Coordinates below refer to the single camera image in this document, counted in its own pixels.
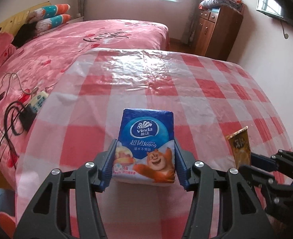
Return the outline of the folded blankets on cabinet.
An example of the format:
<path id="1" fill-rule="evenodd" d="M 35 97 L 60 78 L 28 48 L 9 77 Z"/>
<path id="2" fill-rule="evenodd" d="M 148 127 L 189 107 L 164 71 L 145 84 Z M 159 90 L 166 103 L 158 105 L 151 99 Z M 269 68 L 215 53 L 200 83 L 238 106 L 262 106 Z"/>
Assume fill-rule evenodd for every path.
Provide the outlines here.
<path id="1" fill-rule="evenodd" d="M 211 9 L 221 6 L 232 8 L 238 12 L 241 12 L 244 7 L 242 0 L 201 0 L 199 3 L 199 9 Z"/>

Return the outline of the yellow wooden headboard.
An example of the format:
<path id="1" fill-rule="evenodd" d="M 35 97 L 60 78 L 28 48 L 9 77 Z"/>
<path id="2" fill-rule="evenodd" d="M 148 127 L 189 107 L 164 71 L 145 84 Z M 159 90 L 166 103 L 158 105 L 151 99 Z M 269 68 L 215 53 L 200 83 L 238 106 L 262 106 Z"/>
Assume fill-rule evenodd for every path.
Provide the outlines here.
<path id="1" fill-rule="evenodd" d="M 47 5 L 52 5 L 52 4 L 50 3 L 50 1 L 43 2 L 33 7 L 29 7 L 28 9 L 23 10 L 21 12 L 18 12 L 17 14 L 13 16 L 10 16 L 10 18 L 7 18 L 6 20 L 0 23 L 0 28 L 1 28 L 0 32 L 10 33 L 13 37 L 15 37 L 19 29 L 26 22 L 26 19 L 29 13 Z"/>

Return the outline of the blue tissue pack Vinda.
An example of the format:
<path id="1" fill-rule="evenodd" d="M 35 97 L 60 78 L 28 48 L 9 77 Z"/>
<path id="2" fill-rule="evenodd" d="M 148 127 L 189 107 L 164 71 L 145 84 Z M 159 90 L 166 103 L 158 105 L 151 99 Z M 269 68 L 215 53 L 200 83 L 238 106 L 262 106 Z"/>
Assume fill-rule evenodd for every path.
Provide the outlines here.
<path id="1" fill-rule="evenodd" d="M 121 182 L 175 182 L 173 112 L 124 109 L 112 166 Z"/>

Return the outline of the brown wooden cabinet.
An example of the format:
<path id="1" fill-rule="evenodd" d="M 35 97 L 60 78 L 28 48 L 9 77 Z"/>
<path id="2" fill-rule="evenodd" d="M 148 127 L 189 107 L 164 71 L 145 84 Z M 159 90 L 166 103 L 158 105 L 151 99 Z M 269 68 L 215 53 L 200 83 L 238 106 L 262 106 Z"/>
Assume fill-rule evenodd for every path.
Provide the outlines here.
<path id="1" fill-rule="evenodd" d="M 192 52 L 198 56 L 226 61 L 239 33 L 242 20 L 243 15 L 230 7 L 200 9 Z"/>

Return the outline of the brown gold snack wrapper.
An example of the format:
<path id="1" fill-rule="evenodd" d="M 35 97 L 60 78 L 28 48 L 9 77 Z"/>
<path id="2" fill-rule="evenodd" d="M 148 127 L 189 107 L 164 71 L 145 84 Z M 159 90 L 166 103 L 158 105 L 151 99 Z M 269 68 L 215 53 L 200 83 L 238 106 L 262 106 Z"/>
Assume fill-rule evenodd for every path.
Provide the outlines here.
<path id="1" fill-rule="evenodd" d="M 248 137 L 248 126 L 226 136 L 229 142 L 232 154 L 234 156 L 235 166 L 239 168 L 243 165 L 251 165 L 251 151 Z"/>

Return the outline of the right grey curtain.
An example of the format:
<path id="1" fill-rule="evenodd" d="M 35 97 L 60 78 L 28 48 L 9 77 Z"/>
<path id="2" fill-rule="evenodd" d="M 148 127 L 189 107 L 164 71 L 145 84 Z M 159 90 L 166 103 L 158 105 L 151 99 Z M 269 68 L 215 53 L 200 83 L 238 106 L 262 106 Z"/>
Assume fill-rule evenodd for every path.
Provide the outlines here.
<path id="1" fill-rule="evenodd" d="M 192 0 L 191 10 L 186 21 L 183 35 L 180 40 L 183 44 L 190 44 L 193 41 L 196 28 L 196 20 L 199 17 L 199 4 L 200 0 Z"/>

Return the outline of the upper colourful bolster pillow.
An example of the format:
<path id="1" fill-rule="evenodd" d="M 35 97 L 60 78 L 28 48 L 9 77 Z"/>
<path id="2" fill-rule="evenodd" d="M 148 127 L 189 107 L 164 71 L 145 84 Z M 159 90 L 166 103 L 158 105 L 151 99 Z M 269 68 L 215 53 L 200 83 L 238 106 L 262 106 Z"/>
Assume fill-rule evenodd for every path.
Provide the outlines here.
<path id="1" fill-rule="evenodd" d="M 48 5 L 30 12 L 26 23 L 38 22 L 43 19 L 65 14 L 70 9 L 69 4 Z"/>

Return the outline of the pink bed cover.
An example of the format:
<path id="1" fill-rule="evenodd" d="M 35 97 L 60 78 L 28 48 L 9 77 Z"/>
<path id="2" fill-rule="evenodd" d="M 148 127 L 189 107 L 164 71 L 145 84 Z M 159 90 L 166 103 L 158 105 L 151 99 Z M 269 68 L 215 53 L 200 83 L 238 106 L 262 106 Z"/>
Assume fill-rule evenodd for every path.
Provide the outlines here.
<path id="1" fill-rule="evenodd" d="M 135 20 L 97 20 L 63 24 L 30 40 L 0 67 L 0 171 L 15 186 L 18 156 L 9 151 L 3 137 L 7 106 L 25 103 L 37 87 L 50 92 L 78 56 L 94 48 L 167 50 L 168 27 Z"/>

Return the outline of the black power adapter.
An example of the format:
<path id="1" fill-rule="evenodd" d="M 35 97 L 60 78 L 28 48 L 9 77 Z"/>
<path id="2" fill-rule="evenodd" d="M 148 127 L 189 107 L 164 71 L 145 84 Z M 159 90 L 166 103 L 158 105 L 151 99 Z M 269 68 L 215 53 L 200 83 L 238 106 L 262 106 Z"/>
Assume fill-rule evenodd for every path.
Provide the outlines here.
<path id="1" fill-rule="evenodd" d="M 34 108 L 30 104 L 25 106 L 20 111 L 18 118 L 20 119 L 22 127 L 24 128 L 25 131 L 30 130 L 36 116 L 37 116 L 37 112 L 34 110 Z"/>

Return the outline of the white power strip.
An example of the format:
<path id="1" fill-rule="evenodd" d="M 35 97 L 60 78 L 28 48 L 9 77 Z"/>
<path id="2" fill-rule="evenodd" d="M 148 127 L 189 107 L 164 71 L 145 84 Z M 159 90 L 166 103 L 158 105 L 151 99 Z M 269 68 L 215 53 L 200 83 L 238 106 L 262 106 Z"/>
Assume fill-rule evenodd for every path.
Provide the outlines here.
<path id="1" fill-rule="evenodd" d="M 48 96 L 49 94 L 47 92 L 41 91 L 31 98 L 28 105 L 30 105 L 31 108 L 37 113 L 42 108 Z"/>

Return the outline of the black garment by bolsters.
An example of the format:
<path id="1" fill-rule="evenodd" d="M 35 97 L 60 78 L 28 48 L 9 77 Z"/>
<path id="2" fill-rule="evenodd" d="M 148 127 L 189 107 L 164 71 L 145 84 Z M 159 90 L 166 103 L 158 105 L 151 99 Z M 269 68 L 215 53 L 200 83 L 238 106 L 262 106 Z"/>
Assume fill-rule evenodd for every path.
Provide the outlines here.
<path id="1" fill-rule="evenodd" d="M 20 27 L 19 31 L 15 35 L 12 45 L 16 48 L 22 47 L 26 42 L 33 39 L 36 36 L 37 29 L 36 29 L 36 22 L 27 23 Z"/>

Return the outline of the lower colourful bolster pillow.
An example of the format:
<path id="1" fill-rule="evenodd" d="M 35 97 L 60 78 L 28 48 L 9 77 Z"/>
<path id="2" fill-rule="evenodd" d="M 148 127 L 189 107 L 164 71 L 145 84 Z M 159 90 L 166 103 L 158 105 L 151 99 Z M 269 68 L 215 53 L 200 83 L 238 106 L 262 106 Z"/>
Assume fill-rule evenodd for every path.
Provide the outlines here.
<path id="1" fill-rule="evenodd" d="M 41 33 L 55 27 L 58 27 L 68 21 L 70 21 L 71 16 L 69 14 L 61 14 L 47 19 L 43 19 L 37 22 L 35 28 L 37 33 Z"/>

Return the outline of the colourful bolster pillow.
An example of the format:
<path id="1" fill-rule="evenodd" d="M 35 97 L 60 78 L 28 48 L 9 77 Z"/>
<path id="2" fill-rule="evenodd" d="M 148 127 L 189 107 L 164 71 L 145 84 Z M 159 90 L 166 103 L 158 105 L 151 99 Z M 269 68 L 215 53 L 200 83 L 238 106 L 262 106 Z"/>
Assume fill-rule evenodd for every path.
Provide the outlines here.
<path id="1" fill-rule="evenodd" d="M 69 4 L 48 5 L 30 12 L 26 23 L 38 22 L 43 19 L 65 14 L 70 9 Z"/>
<path id="2" fill-rule="evenodd" d="M 35 28 L 37 33 L 41 33 L 55 27 L 58 27 L 68 21 L 70 21 L 71 16 L 69 14 L 61 14 L 47 19 L 43 19 L 37 22 Z"/>

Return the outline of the red checkered plastic tablecloth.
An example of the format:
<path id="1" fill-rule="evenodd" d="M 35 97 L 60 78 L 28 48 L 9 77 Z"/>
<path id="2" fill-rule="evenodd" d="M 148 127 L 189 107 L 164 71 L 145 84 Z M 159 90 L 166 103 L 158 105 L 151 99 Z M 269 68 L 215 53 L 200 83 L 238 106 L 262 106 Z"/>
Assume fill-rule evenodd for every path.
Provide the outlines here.
<path id="1" fill-rule="evenodd" d="M 234 167 L 226 136 L 243 127 L 254 153 L 293 148 L 274 106 L 237 64 L 168 51 L 92 49 L 63 72 L 27 135 L 16 171 L 16 217 L 53 169 L 75 170 L 107 150 L 125 109 L 171 111 L 182 149 L 214 169 Z"/>

